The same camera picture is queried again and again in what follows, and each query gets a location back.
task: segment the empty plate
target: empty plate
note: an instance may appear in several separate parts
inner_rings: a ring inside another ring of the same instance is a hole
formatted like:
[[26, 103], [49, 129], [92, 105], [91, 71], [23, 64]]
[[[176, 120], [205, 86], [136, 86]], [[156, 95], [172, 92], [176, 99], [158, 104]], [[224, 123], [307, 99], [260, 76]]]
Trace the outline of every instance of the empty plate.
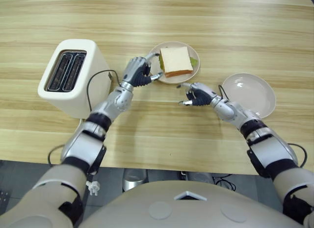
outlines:
[[274, 90], [263, 79], [248, 73], [237, 73], [222, 84], [229, 99], [255, 112], [260, 118], [270, 115], [276, 107]]
[[[178, 41], [169, 41], [169, 42], [164, 42], [161, 43], [157, 46], [155, 46], [150, 53], [158, 53], [160, 54], [160, 49], [161, 48], [174, 48], [174, 47], [183, 47], [187, 46], [187, 51], [190, 57], [194, 58], [197, 60], [197, 65], [193, 67], [193, 72], [191, 74], [184, 74], [176, 77], [168, 77], [166, 78], [165, 75], [163, 75], [161, 78], [159, 78], [159, 81], [167, 83], [167, 84], [179, 84], [182, 82], [186, 82], [190, 80], [192, 77], [195, 76], [195, 74], [198, 72], [200, 69], [200, 57], [198, 57], [198, 54], [196, 51], [189, 45], [178, 42]], [[159, 72], [163, 72], [163, 70], [160, 68], [160, 63], [158, 58], [152, 59], [152, 64], [151, 64], [151, 74], [157, 74]]]

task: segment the white toaster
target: white toaster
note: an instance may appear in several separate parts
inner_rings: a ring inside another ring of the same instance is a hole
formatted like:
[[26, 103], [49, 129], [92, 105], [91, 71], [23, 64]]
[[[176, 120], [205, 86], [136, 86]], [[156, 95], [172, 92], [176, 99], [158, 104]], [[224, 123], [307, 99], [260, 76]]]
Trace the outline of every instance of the white toaster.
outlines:
[[[62, 41], [54, 51], [38, 86], [38, 95], [74, 118], [87, 118], [90, 109], [86, 86], [97, 72], [109, 66], [92, 40]], [[89, 85], [92, 108], [105, 100], [111, 84], [109, 72], [95, 76]]]

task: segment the bread slice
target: bread slice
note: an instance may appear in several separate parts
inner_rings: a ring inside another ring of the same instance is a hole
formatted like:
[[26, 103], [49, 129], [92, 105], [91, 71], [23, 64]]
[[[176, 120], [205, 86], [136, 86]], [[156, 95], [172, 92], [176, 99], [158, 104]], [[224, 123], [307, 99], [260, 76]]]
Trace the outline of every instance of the bread slice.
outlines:
[[160, 56], [166, 77], [174, 77], [193, 72], [187, 46], [178, 48], [161, 48]]

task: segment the wooden table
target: wooden table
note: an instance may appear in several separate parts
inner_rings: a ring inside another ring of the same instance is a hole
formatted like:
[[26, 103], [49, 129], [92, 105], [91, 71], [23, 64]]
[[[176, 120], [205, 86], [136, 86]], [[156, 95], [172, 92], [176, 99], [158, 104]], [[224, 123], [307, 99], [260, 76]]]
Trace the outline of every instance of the wooden table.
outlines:
[[[181, 41], [201, 58], [193, 82], [217, 90], [237, 72], [260, 76], [277, 96], [266, 124], [303, 145], [314, 171], [310, 0], [0, 0], [0, 159], [46, 163], [75, 130], [78, 119], [37, 95], [54, 49], [70, 38], [94, 40], [120, 75], [130, 58]], [[255, 174], [242, 135], [211, 107], [179, 107], [182, 99], [159, 82], [137, 88], [110, 128], [102, 166]]]

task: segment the black cable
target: black cable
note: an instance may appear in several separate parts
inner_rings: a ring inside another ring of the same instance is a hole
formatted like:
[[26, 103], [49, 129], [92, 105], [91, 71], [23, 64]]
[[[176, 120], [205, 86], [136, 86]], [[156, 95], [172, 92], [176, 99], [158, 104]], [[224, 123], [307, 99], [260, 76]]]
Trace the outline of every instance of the black cable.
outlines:
[[222, 98], [224, 97], [224, 96], [223, 96], [223, 94], [222, 94], [222, 93], [224, 93], [224, 94], [225, 94], [226, 99], [228, 99], [228, 100], [229, 100], [229, 97], [227, 96], [227, 94], [226, 94], [226, 92], [225, 92], [224, 88], [222, 87], [222, 85], [218, 85], [218, 88], [219, 88], [219, 91], [220, 91], [220, 95], [221, 95], [221, 97], [222, 97]]
[[296, 144], [296, 143], [288, 143], [288, 144], [289, 144], [289, 145], [297, 146], [297, 147], [299, 147], [300, 149], [303, 150], [303, 152], [304, 152], [304, 160], [303, 160], [303, 162], [302, 162], [301, 165], [300, 165], [300, 167], [302, 168], [302, 167], [305, 165], [305, 163], [306, 163], [306, 161], [307, 161], [307, 159], [308, 159], [308, 153], [306, 152], [306, 150], [305, 150], [304, 147], [302, 147], [302, 146], [300, 146], [300, 145], [298, 145], [298, 144]]
[[225, 176], [220, 176], [219, 178], [222, 179], [222, 178], [226, 178], [228, 176], [231, 176], [232, 174], [228, 174], [228, 175], [225, 175]]
[[214, 181], [214, 184], [215, 184], [215, 185], [220, 184], [220, 186], [222, 186], [222, 182], [226, 182], [226, 183], [230, 186], [230, 188], [231, 188], [232, 191], [236, 191], [236, 185], [235, 185], [234, 183], [232, 183], [232, 182], [230, 182], [230, 181], [224, 179], [224, 178], [229, 177], [229, 176], [231, 176], [231, 175], [233, 175], [233, 174], [228, 174], [228, 175], [218, 176], [218, 177], [214, 177], [214, 176], [213, 176], [213, 177], [212, 177], [212, 180]]
[[51, 167], [51, 168], [53, 167], [53, 165], [51, 164], [51, 161], [50, 161], [50, 156], [51, 156], [52, 152], [56, 151], [59, 148], [62, 148], [63, 146], [64, 146], [64, 144], [61, 144], [61, 145], [54, 147], [52, 150], [50, 150], [48, 157], [47, 157], [49, 167]]
[[93, 76], [91, 76], [91, 78], [88, 80], [88, 83], [87, 83], [87, 86], [86, 86], [86, 95], [87, 95], [87, 101], [88, 101], [88, 106], [89, 106], [89, 110], [90, 111], [92, 111], [92, 105], [90, 104], [90, 98], [89, 98], [89, 84], [90, 84], [90, 82], [92, 81], [92, 79], [95, 76], [97, 76], [98, 74], [103, 73], [103, 72], [114, 72], [115, 75], [116, 75], [116, 79], [117, 79], [118, 85], [120, 86], [119, 76], [118, 76], [118, 73], [115, 70], [111, 70], [111, 69], [103, 70], [103, 71], [97, 72]]
[[226, 182], [226, 183], [230, 186], [230, 188], [231, 188], [232, 191], [236, 191], [236, 185], [235, 185], [234, 183], [230, 182], [230, 181], [225, 180], [225, 179], [220, 179], [220, 180], [218, 180], [218, 181], [215, 183], [215, 185], [218, 185], [218, 184], [220, 183], [220, 186], [221, 186], [221, 185], [222, 185], [222, 182]]

